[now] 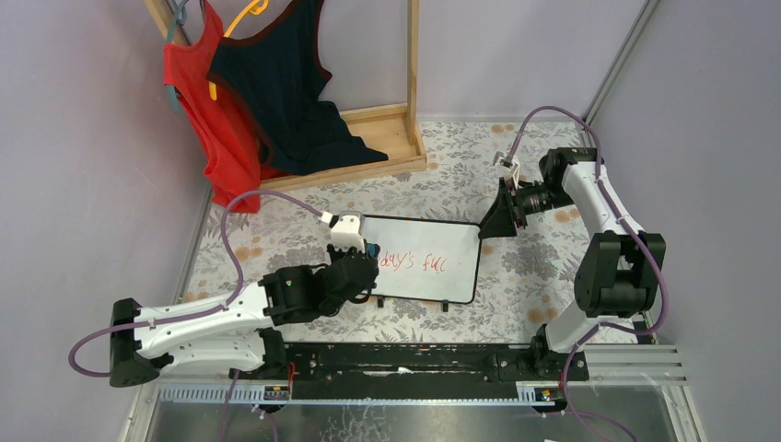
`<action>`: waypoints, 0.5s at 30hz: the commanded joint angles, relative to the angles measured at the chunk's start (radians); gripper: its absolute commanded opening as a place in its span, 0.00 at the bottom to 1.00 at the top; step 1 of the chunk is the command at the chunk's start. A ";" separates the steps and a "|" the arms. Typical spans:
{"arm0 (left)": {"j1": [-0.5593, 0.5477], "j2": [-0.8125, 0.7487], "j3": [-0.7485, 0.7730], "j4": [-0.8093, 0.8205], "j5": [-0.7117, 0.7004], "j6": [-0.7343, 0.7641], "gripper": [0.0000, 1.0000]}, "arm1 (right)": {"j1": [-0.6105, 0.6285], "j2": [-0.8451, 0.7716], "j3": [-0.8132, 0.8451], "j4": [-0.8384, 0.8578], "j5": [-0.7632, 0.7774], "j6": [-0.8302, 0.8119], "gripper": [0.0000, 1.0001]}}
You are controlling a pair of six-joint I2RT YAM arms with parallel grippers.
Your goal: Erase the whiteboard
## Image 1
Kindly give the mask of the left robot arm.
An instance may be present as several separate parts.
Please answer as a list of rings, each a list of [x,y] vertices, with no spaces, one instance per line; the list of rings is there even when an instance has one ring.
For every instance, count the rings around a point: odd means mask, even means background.
[[[331,263],[280,268],[244,287],[236,298],[144,308],[133,298],[114,303],[110,384],[126,388],[164,373],[259,370],[287,363],[280,326],[336,315],[375,287],[380,247],[327,249]]]

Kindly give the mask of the black framed whiteboard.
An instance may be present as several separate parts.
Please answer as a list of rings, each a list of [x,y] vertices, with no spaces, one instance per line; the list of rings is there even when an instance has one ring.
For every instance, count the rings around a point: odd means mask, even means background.
[[[367,215],[365,239],[379,245],[371,294],[447,305],[473,302],[482,240],[474,223]]]

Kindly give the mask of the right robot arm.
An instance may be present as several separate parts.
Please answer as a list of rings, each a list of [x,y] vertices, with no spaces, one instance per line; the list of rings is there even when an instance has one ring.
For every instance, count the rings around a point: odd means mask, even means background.
[[[589,246],[574,278],[574,301],[534,338],[544,353],[567,354],[600,328],[649,310],[659,288],[666,242],[626,214],[594,148],[551,149],[540,161],[542,180],[502,178],[480,223],[479,238],[512,238],[531,215],[574,206]]]

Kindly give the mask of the blue whiteboard eraser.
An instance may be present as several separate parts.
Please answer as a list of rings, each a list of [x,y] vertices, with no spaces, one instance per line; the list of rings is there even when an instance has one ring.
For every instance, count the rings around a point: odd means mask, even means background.
[[[379,246],[377,244],[368,243],[366,245],[367,255],[376,258],[379,255]]]

